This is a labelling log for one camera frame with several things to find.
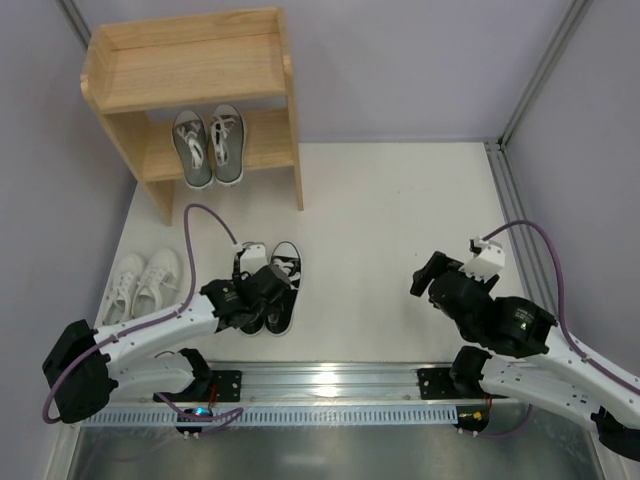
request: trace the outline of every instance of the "gray sneaker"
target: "gray sneaker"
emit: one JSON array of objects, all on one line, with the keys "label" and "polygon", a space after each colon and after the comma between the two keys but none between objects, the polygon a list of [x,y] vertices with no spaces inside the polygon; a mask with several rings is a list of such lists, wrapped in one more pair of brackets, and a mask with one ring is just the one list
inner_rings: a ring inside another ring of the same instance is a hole
[{"label": "gray sneaker", "polygon": [[211,143],[216,159],[216,180],[227,187],[242,180],[247,127],[240,112],[231,105],[219,105],[211,119]]},{"label": "gray sneaker", "polygon": [[180,112],[173,122],[172,133],[187,185],[197,190],[211,185],[213,171],[207,156],[207,129],[202,118],[191,110]]}]

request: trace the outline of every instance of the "white shoelace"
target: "white shoelace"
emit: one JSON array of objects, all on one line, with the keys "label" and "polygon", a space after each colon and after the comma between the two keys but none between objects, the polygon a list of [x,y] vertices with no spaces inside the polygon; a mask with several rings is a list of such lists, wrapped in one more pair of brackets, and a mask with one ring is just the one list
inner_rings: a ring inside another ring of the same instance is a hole
[{"label": "white shoelace", "polygon": [[129,293],[129,285],[133,281],[133,273],[127,272],[118,278],[118,283],[113,287],[112,294],[114,303],[116,300],[121,299],[123,302],[127,299],[127,294]]},{"label": "white shoelace", "polygon": [[213,119],[213,128],[215,129],[216,133],[220,134],[221,138],[218,138],[218,136],[216,135],[216,138],[213,142],[213,148],[216,151],[216,164],[217,165],[226,165],[228,162],[228,155],[227,155],[227,144],[224,140],[227,139],[227,137],[229,136],[229,132],[231,131],[231,129],[235,126],[236,124],[236,119],[233,117],[229,117],[227,119],[224,119],[222,117],[214,117]]},{"label": "white shoelace", "polygon": [[284,261],[280,260],[279,258],[274,258],[273,259],[273,264],[276,265],[278,268],[280,268],[280,270],[282,270],[284,273],[286,273],[287,276],[289,277],[290,281],[294,282],[294,281],[300,279],[300,272],[297,272],[297,273],[291,275],[291,272],[295,268],[295,265],[293,264],[293,262],[284,262]]},{"label": "white shoelace", "polygon": [[158,286],[164,285],[165,287],[171,290],[179,291],[180,289],[176,285],[173,285],[169,283],[167,280],[165,280],[166,276],[167,276],[166,269],[154,268],[149,271],[149,275],[146,278],[140,279],[140,282],[138,282],[138,285],[147,286],[147,287],[154,284],[157,284]]},{"label": "white shoelace", "polygon": [[204,152],[202,151],[202,145],[198,141],[198,132],[200,131],[200,124],[197,122],[191,122],[191,126],[194,130],[187,132],[187,129],[183,126],[177,128],[178,135],[185,141],[189,150],[191,151],[191,166],[199,170],[204,163]]}]

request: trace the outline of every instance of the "gray wall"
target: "gray wall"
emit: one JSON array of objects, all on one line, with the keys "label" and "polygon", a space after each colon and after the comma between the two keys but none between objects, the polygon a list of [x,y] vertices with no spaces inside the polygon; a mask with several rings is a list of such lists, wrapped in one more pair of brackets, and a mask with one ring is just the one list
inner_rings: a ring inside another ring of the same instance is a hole
[{"label": "gray wall", "polygon": [[6,479],[42,469],[41,365],[93,321],[133,182],[80,94],[84,53],[52,0],[0,5],[0,410]]},{"label": "gray wall", "polygon": [[640,3],[594,2],[509,152],[576,335],[640,374]]},{"label": "gray wall", "polygon": [[274,3],[286,7],[301,138],[331,142],[499,136],[571,3],[76,1],[91,25]]}]

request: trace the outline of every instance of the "white robotic arm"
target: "white robotic arm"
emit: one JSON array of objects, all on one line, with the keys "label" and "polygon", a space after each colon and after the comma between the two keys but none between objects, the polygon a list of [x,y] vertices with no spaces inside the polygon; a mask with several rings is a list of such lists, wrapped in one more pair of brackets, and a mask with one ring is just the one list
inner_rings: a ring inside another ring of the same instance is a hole
[{"label": "white robotic arm", "polygon": [[518,297],[493,299],[505,253],[500,244],[471,240],[467,263],[436,252],[414,273],[411,294],[429,290],[429,302],[452,318],[461,336],[492,352],[526,358],[527,368],[464,347],[451,369],[463,395],[506,395],[562,415],[598,431],[611,450],[640,461],[640,387],[638,377],[584,345],[576,352],[555,318]]},{"label": "white robotic arm", "polygon": [[197,350],[150,356],[190,338],[240,328],[267,316],[279,308],[282,294],[290,288],[287,275],[267,264],[264,245],[250,244],[237,257],[232,280],[213,280],[185,304],[98,330],[84,320],[72,323],[43,364],[60,419],[75,423],[110,401],[156,392],[199,398],[212,372]]}]

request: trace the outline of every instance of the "shelf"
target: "shelf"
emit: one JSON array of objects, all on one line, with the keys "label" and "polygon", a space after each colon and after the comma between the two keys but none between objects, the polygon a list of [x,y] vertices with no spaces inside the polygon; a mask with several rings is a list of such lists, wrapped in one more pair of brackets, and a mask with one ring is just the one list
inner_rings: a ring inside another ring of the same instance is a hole
[{"label": "shelf", "polygon": [[293,167],[298,210],[303,210],[284,9],[99,25],[93,29],[80,88],[167,224],[173,218],[174,180],[184,173],[173,146],[173,120],[152,121],[147,111],[284,97],[286,108],[243,112],[247,123],[244,163],[247,170]]},{"label": "shelf", "polygon": [[[291,167],[294,165],[291,129],[287,109],[243,112],[247,124],[245,167]],[[173,147],[173,120],[156,122],[150,127],[142,168],[145,182],[183,178],[182,165]]]},{"label": "shelf", "polygon": [[278,34],[112,52],[103,113],[285,95]]}]

